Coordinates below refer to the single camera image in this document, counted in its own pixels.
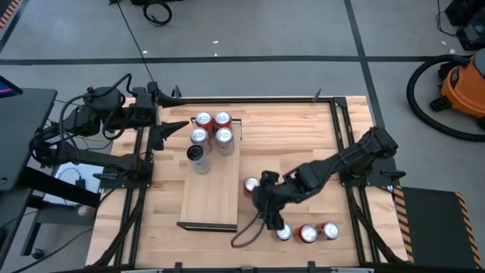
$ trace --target concrete floor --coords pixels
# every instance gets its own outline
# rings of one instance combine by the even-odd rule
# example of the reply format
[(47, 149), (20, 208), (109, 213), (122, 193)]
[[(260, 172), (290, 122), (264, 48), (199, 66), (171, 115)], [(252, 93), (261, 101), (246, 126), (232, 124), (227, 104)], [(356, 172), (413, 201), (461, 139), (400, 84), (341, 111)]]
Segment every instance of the concrete floor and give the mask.
[[(442, 0), (442, 8), (449, 2)], [(67, 100), (88, 86), (111, 85), (128, 72), (133, 74), (134, 86), (149, 81), (143, 64), (132, 61), (139, 53), (116, 5), (99, 0), (23, 0), (23, 5), (20, 20), (0, 52), (0, 74), (18, 86), (54, 88), (58, 99)], [(141, 8), (121, 3), (140, 48), (146, 51), (144, 56), (163, 58), (149, 64), (149, 70), (166, 93), (178, 85), (184, 96), (313, 95), (319, 88), (322, 96), (368, 96), (376, 121), (383, 121), (400, 145), (396, 164), (408, 173), (401, 184), (462, 193), (485, 259), (485, 169), (481, 166), (485, 146), (451, 139), (412, 115), (405, 86), (419, 62), (367, 63), (363, 58), (466, 54), (458, 40), (437, 31), (436, 0), (184, 0), (169, 5), (172, 22), (157, 28), (145, 21)], [(357, 26), (350, 24), (349, 16), (355, 16)], [(446, 17), (442, 22), (444, 29), (452, 29)], [(360, 37), (363, 47), (355, 37)], [(293, 56), (295, 61), (187, 59), (216, 54)], [(317, 56), (326, 57), (314, 61)], [(69, 60), (60, 65), (62, 59)], [(84, 64), (76, 59), (84, 59)], [(108, 59), (109, 64), (89, 64), (91, 59)], [(34, 65), (5, 65), (5, 60)], [(418, 83), (418, 100), (425, 108), (437, 94), (437, 84), (433, 71)], [(58, 119), (61, 106), (56, 103), (51, 119)], [(460, 129), (480, 132), (473, 121), (454, 112), (436, 118), (455, 127), (467, 121)], [(30, 217), (23, 220), (0, 272), (33, 261), (18, 255), (31, 221)], [(48, 253), (87, 228), (45, 226), (36, 247)], [(80, 268), (89, 237), (83, 235), (27, 272)]]

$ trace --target orange and black striped tape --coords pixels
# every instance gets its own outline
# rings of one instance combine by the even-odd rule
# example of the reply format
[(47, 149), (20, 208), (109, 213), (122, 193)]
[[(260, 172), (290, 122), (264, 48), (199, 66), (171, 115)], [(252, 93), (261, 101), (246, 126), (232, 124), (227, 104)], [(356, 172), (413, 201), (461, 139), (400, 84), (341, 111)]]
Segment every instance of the orange and black striped tape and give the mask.
[(415, 262), (412, 255), (411, 236), (409, 235), (408, 215), (406, 212), (406, 203), (404, 202), (404, 193), (401, 186), (394, 188), (394, 202), (396, 203), (397, 218), (399, 221), (399, 227), (401, 228), (402, 240), (404, 241), (404, 247), (408, 254), (408, 261)]
[(465, 205), (465, 198), (461, 193), (455, 193), (458, 197), (458, 201), (460, 202), (460, 206), (462, 207), (463, 213), (463, 221), (465, 221), (465, 226), (468, 232), (468, 239), (470, 240), (470, 247), (471, 251), (473, 252), (473, 258), (475, 263), (477, 264), (477, 268), (482, 268), (482, 262), (480, 261), (480, 255), (478, 255), (478, 247), (477, 242), (475, 242), (475, 238), (473, 237), (473, 231), (471, 229), (470, 223), (470, 216), (468, 216), (467, 206)]
[(17, 9), (19, 4), (20, 4), (20, 0), (13, 0), (10, 3), (5, 13), (0, 17), (0, 29), (3, 29), (7, 25), (7, 22), (14, 15), (14, 12)]

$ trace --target orange vacuum cleaner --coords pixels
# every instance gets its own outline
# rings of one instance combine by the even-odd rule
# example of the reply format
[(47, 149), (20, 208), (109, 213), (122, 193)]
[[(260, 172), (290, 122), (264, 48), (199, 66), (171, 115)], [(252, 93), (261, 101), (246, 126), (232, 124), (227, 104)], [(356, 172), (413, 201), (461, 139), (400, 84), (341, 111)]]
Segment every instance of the orange vacuum cleaner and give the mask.
[(430, 107), (434, 111), (456, 109), (477, 119), (477, 124), (485, 129), (485, 49), (474, 56), (441, 55), (423, 63), (411, 75), (406, 90), (409, 106), (425, 124), (460, 140), (485, 142), (485, 135), (465, 133), (432, 119), (419, 107), (415, 99), (415, 85), (418, 78), (429, 67), (441, 64), (438, 76), (443, 80), (441, 97), (433, 100)]

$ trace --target soda can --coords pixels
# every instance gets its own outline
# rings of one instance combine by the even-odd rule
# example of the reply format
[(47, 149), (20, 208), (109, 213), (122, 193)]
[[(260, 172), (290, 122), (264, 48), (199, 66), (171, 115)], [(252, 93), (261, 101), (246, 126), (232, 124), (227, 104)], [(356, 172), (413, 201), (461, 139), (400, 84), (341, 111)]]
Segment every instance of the soda can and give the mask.
[(213, 139), (215, 135), (214, 119), (211, 114), (207, 112), (200, 112), (196, 115), (197, 127), (204, 128), (209, 133), (209, 138)]
[(77, 214), (80, 217), (87, 217), (87, 218), (94, 219), (96, 218), (96, 209), (91, 208), (89, 206), (81, 206), (77, 209)]
[(233, 118), (226, 111), (220, 111), (215, 115), (214, 125), (216, 132), (221, 128), (233, 129)]
[(199, 174), (207, 174), (211, 170), (209, 159), (200, 145), (192, 145), (187, 149), (187, 158)]
[(234, 152), (234, 135), (230, 128), (221, 128), (217, 131), (215, 142), (221, 155), (232, 155)]
[(311, 224), (304, 224), (298, 229), (298, 236), (304, 243), (313, 243), (316, 241), (318, 233)]
[(339, 226), (332, 221), (317, 224), (315, 228), (317, 229), (318, 234), (321, 234), (326, 240), (335, 240), (339, 237)]
[(276, 231), (276, 236), (280, 240), (289, 240), (293, 236), (293, 228), (285, 222), (285, 228), (281, 231)]
[(248, 177), (244, 180), (244, 196), (251, 198), (252, 190), (259, 186), (259, 180), (256, 177)]
[(204, 128), (193, 128), (190, 134), (190, 141), (192, 144), (200, 145), (204, 149), (205, 154), (210, 153), (212, 150), (209, 134)]

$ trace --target wooden board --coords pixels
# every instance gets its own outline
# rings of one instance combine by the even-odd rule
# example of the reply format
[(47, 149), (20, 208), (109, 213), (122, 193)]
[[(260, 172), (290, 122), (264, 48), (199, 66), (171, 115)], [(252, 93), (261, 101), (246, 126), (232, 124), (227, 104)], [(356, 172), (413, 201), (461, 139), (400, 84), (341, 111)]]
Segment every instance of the wooden board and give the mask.
[[(241, 123), (233, 123), (233, 134), (232, 155), (221, 155), (214, 139), (211, 140), (212, 151), (207, 155), (211, 170), (198, 174), (190, 166), (187, 169), (177, 225), (192, 230), (236, 232)], [(186, 142), (187, 148), (192, 145), (190, 140)]]
[[(353, 133), (358, 140), (372, 126), (367, 100), (364, 96), (347, 97), (347, 102)], [(256, 213), (251, 200), (242, 192), (246, 177), (257, 177), (263, 170), (282, 174), (303, 162), (324, 159), (337, 152), (330, 107), (326, 103), (185, 105), (164, 109), (161, 119), (188, 120), (201, 110), (226, 110), (244, 120), (238, 187), (239, 228), (246, 226)], [(252, 245), (233, 249), (230, 246), (233, 234), (199, 233), (177, 227), (175, 223), (180, 219), (183, 202), (183, 182), (189, 167), (184, 144), (188, 137), (189, 128), (181, 130), (168, 139), (164, 151), (155, 152), (154, 180), (145, 200), (136, 259), (138, 268), (173, 268), (175, 262), (182, 262), (184, 268), (305, 267), (307, 261), (315, 261), (317, 266), (358, 265), (349, 207), (338, 175), (333, 175), (318, 195), (297, 205), (289, 204), (282, 212), (285, 220), (294, 227), (335, 221), (340, 228), (340, 236), (335, 241), (313, 244), (300, 244), (294, 240), (279, 242), (270, 231), (264, 230)], [(113, 153), (131, 152), (134, 139), (135, 133), (125, 132), (114, 143)], [(397, 256), (405, 259), (406, 251), (391, 195), (375, 188), (367, 191), (377, 232)], [(100, 257), (117, 233), (124, 202), (122, 192), (117, 190), (99, 209), (87, 264)], [(241, 240), (251, 237), (258, 224), (255, 223)], [(369, 260), (365, 231), (363, 238)]]

